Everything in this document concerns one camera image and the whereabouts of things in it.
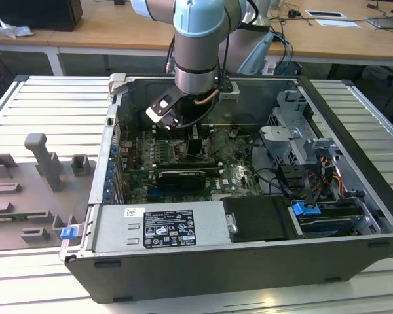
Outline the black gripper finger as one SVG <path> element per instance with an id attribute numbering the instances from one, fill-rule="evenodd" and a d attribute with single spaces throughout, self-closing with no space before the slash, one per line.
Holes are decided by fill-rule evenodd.
<path id="1" fill-rule="evenodd" d="M 200 154 L 202 149 L 202 136 L 197 127 L 191 127 L 187 133 L 187 153 L 193 156 Z"/>

